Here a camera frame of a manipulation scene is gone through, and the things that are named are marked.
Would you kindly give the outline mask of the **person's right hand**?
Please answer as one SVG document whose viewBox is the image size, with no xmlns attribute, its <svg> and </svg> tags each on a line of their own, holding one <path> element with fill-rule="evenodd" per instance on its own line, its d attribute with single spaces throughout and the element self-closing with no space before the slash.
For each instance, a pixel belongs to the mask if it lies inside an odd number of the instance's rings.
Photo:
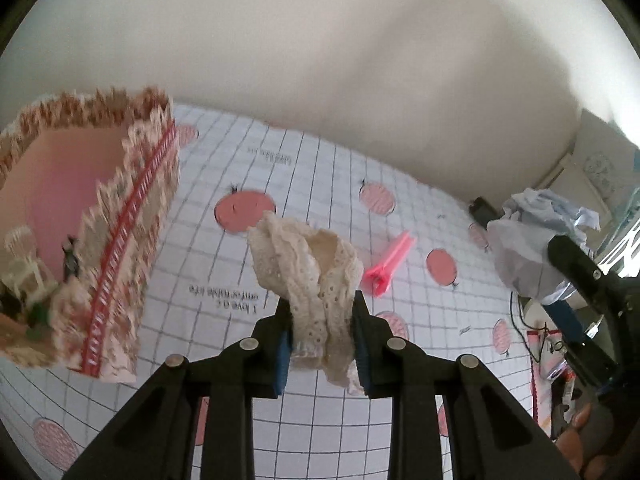
<svg viewBox="0 0 640 480">
<path fill-rule="evenodd" d="M 592 405 L 588 403 L 576 412 L 570 424 L 556 439 L 555 445 L 580 478 L 597 480 L 608 469 L 611 457 L 604 454 L 587 456 L 582 437 L 585 435 L 584 428 L 589 422 L 591 411 Z"/>
</svg>

